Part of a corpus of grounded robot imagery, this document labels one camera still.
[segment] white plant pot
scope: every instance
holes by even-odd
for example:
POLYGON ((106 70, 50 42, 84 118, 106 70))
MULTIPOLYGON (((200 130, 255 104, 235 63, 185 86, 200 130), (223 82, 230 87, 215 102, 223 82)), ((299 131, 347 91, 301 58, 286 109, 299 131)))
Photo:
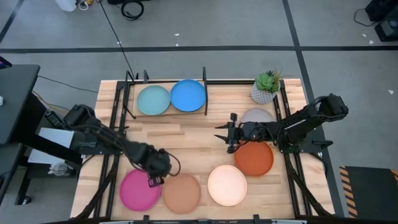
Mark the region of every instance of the white plant pot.
POLYGON ((254 82, 253 87, 251 88, 251 98, 259 104, 267 104, 272 102, 274 97, 278 94, 278 91, 275 93, 268 93, 264 90, 258 90, 256 82, 254 82))

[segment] blue plate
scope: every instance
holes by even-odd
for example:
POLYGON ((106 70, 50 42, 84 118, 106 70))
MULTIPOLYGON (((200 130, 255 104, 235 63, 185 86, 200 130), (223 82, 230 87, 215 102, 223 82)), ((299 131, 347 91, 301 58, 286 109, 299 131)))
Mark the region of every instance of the blue plate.
POLYGON ((158 85, 148 86, 137 97, 137 107, 146 115, 159 115, 170 105, 169 92, 158 85))
POLYGON ((205 87, 195 80, 181 80, 173 86, 170 98, 178 110, 192 112, 205 104, 205 87))

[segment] gray floor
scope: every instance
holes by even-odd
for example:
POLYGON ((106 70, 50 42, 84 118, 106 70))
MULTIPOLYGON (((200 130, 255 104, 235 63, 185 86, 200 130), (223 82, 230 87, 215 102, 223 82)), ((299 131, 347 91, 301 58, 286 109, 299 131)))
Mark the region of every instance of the gray floor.
MULTIPOLYGON (((0 29, 16 2, 1 3, 0 29)), ((301 46, 370 46, 370 40, 372 46, 397 45, 398 42, 380 42, 373 27, 353 22, 354 11, 366 6, 369 0, 337 2, 289 0, 301 46)), ((104 3, 125 47, 293 46, 282 0, 152 0, 144 5, 143 17, 131 22, 121 17, 116 6, 104 3)), ((364 12, 358 14, 358 19, 370 23, 364 12)), ((97 3, 88 11, 63 12, 54 1, 25 0, 0 43, 0 50, 88 47, 118 47, 97 3)), ((208 78, 252 78, 273 66, 283 68, 288 77, 302 77, 294 51, 128 52, 126 55, 135 72, 146 69, 151 78, 200 78, 204 65, 208 78)), ((121 53, 2 56, 12 63, 39 64, 40 75, 91 90, 98 89, 100 80, 124 78, 128 68, 121 53)), ((398 152, 394 149, 398 140, 393 134, 398 126, 393 114, 398 108, 398 52, 319 51, 304 52, 303 56, 314 95, 341 95, 350 109, 344 121, 323 125, 326 138, 335 142, 330 147, 333 167, 398 169, 398 152)), ((38 79, 34 90, 49 103, 67 108, 75 103, 95 105, 95 94, 43 79, 38 79)), ((22 173, 13 179, 0 207, 0 223, 66 220, 76 181, 35 181, 29 189, 35 200, 17 207, 13 201, 22 173)))

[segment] wooden table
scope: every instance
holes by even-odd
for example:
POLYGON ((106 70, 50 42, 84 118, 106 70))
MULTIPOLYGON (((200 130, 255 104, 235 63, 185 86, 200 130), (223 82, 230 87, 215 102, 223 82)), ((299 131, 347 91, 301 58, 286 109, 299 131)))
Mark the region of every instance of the wooden table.
MULTIPOLYGON (((104 124, 109 124, 117 81, 102 81, 99 88, 95 113, 104 124)), ((287 98, 291 113, 302 109, 307 103, 299 79, 285 80, 287 98)), ((116 180, 116 191, 113 202, 112 220, 142 220, 144 215, 150 215, 151 220, 181 220, 181 219, 251 219, 254 214, 260 218, 293 218, 294 213, 290 199, 289 185, 283 155, 278 148, 269 143, 274 153, 272 169, 262 177, 246 177, 248 191, 244 200, 236 206, 224 207, 217 204, 207 191, 207 180, 210 172, 217 166, 234 165, 234 157, 226 153, 227 145, 214 134, 226 135, 226 129, 215 129, 229 121, 231 112, 238 114, 238 120, 250 108, 264 108, 275 118, 273 103, 258 105, 250 97, 251 85, 208 85, 208 114, 179 114, 168 116, 137 117, 133 120, 126 116, 126 126, 129 126, 127 138, 132 141, 147 142, 157 149, 163 147, 178 157, 181 162, 181 172, 193 175, 200 183, 201 200, 198 208, 192 213, 179 215, 172 213, 162 199, 146 212, 128 210, 120 201, 119 186, 124 176, 133 170, 125 156, 119 163, 116 180)), ((285 116, 282 97, 279 94, 282 117, 285 116)), ((116 119, 119 124, 120 114, 116 119)), ((303 171, 307 186, 324 206, 333 213, 330 192, 323 165, 308 154, 301 154, 303 171)), ((75 201, 71 217, 78 215, 90 201, 98 188, 103 156, 95 156, 87 162, 80 172, 75 201)), ((296 186, 300 211, 304 214, 303 200, 296 186)), ((108 193, 103 196, 101 215, 104 215, 108 193)))

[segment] orange plate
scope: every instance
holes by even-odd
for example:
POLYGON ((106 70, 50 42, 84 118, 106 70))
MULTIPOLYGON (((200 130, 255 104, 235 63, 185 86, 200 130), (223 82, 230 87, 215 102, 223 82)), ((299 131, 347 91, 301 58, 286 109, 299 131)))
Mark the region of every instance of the orange plate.
POLYGON ((248 142, 234 155, 236 165, 246 175, 264 175, 274 163, 272 149, 266 142, 248 142))

